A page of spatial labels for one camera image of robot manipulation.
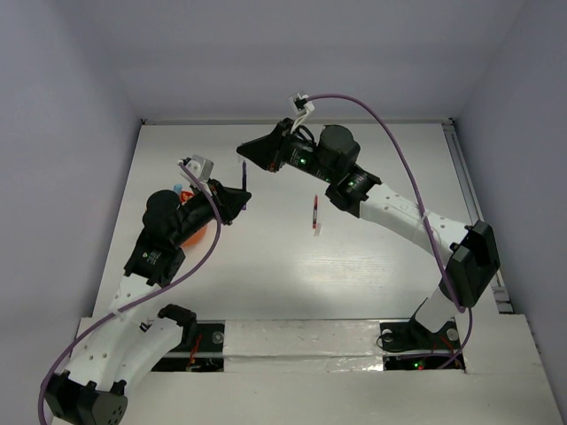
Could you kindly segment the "purple gel pen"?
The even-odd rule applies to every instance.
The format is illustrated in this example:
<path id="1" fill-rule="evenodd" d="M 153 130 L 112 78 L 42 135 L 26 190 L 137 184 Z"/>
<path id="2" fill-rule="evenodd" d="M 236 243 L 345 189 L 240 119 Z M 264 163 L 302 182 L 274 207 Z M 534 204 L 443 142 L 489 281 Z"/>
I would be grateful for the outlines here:
<path id="1" fill-rule="evenodd" d="M 242 161 L 242 190 L 247 191 L 247 164 L 246 161 Z M 242 207 L 243 211 L 246 211 L 247 204 L 244 204 Z"/>

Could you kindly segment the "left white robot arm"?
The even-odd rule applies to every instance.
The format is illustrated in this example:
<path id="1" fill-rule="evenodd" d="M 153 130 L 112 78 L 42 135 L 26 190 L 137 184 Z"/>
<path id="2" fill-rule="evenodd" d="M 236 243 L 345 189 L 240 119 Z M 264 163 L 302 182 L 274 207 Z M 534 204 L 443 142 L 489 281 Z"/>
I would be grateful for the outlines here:
<path id="1" fill-rule="evenodd" d="M 155 297 L 172 287 L 185 260 L 183 243 L 212 220 L 231 224 L 251 197 L 211 179 L 187 201 L 171 189 L 148 198 L 143 230 L 109 313 L 79 336 L 71 361 L 42 385 L 54 417 L 69 424 L 120 423 L 129 396 L 163 356 L 196 344 L 196 314 L 179 305 L 157 307 Z"/>

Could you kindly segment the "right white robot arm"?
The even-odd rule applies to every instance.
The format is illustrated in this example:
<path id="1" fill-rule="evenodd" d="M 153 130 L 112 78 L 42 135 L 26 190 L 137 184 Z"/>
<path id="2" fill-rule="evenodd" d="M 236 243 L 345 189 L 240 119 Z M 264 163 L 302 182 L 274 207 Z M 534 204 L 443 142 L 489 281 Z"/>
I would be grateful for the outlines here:
<path id="1" fill-rule="evenodd" d="M 493 228 L 482 220 L 467 225 L 424 210 L 358 166 L 360 151 L 346 127 L 328 125 L 315 140 L 291 119 L 237 147 L 238 155 L 265 171 L 288 165 L 327 182 L 325 195 L 340 211 L 388 228 L 440 260 L 445 276 L 408 324 L 409 340 L 427 347 L 459 308 L 476 305 L 498 272 Z"/>

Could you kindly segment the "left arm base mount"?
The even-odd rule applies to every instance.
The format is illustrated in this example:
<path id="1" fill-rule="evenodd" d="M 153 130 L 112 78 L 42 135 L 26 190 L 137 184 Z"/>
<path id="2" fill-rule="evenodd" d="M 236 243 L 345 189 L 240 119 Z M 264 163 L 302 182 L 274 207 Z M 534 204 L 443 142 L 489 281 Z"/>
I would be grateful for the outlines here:
<path id="1" fill-rule="evenodd" d="M 199 322 L 193 342 L 181 342 L 158 361 L 152 372 L 222 372 L 224 333 L 223 321 Z"/>

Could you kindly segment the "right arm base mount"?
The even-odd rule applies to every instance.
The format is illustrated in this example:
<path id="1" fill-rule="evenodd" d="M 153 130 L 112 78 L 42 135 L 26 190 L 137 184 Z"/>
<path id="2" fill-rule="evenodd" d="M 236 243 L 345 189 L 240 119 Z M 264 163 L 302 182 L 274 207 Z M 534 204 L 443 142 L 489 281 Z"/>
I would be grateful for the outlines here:
<path id="1" fill-rule="evenodd" d="M 376 344 L 382 350 L 386 371 L 465 369 L 455 320 L 435 333 L 409 321 L 384 321 Z"/>

